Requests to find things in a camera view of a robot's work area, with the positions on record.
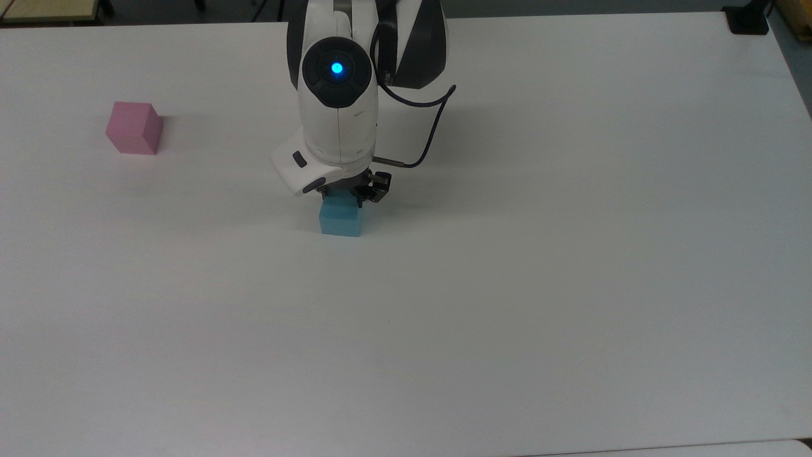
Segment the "black cable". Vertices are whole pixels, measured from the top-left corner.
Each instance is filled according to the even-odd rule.
[[[381,80],[381,74],[378,71],[378,63],[375,62],[375,46],[378,44],[378,27],[375,27],[375,32],[372,34],[372,42],[369,44],[369,59],[372,60],[372,69],[375,71],[375,78],[378,81]],[[383,163],[386,165],[391,165],[393,167],[401,167],[401,168],[415,168],[417,165],[423,163],[423,159],[425,159],[426,155],[429,154],[429,148],[431,147],[431,141],[434,140],[434,132],[437,130],[437,124],[440,122],[440,116],[443,114],[443,109],[446,107],[446,103],[448,99],[451,98],[451,95],[454,94],[456,90],[456,84],[451,85],[448,88],[448,92],[445,95],[434,100],[433,102],[413,102],[411,100],[407,100],[403,97],[400,97],[398,94],[392,92],[391,89],[387,87],[385,84],[381,84],[381,89],[387,93],[390,97],[397,100],[398,102],[403,103],[409,107],[417,107],[417,108],[428,108],[428,107],[436,107],[437,105],[440,108],[437,110],[437,115],[434,117],[434,123],[431,126],[431,132],[429,132],[429,138],[425,142],[425,148],[423,148],[423,154],[420,155],[420,158],[415,163],[403,163],[396,160],[391,159],[384,159],[384,158],[373,158],[374,162]]]
[[[257,22],[257,18],[259,17],[259,14],[262,13],[262,9],[265,8],[266,3],[268,3],[268,0],[262,0],[262,4],[257,8],[257,12],[254,14],[251,22]]]

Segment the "gray floor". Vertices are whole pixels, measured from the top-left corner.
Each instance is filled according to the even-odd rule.
[[[111,0],[115,15],[109,25],[195,24],[249,22],[262,3],[256,0],[207,0],[206,11],[198,11],[193,0]],[[257,21],[275,21],[280,0],[268,0]],[[284,0],[283,20],[301,0]],[[625,14],[680,11],[719,11],[725,5],[743,5],[746,0],[443,0],[449,17],[489,17],[516,15]],[[800,43],[780,11],[770,18],[781,50],[806,109],[812,113],[812,45]]]

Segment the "blue cube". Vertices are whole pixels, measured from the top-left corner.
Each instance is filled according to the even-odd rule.
[[[330,189],[322,201],[318,222],[325,235],[359,237],[361,235],[361,208],[349,190]]]

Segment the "white table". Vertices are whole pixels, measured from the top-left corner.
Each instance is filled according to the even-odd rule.
[[[0,454],[812,436],[812,123],[716,13],[450,20],[361,238],[269,151],[283,24],[0,31]],[[116,100],[161,152],[105,138]],[[382,98],[378,151],[432,111]]]
[[[590,457],[810,457],[812,450],[798,441],[728,443],[655,449],[616,450]]]

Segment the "foam block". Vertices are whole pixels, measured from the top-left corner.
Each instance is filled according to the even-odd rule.
[[[107,137],[123,154],[158,153],[163,119],[149,103],[116,102],[107,123]]]
[[[333,190],[322,201],[318,222],[325,235],[359,237],[361,235],[361,208],[349,190]]]

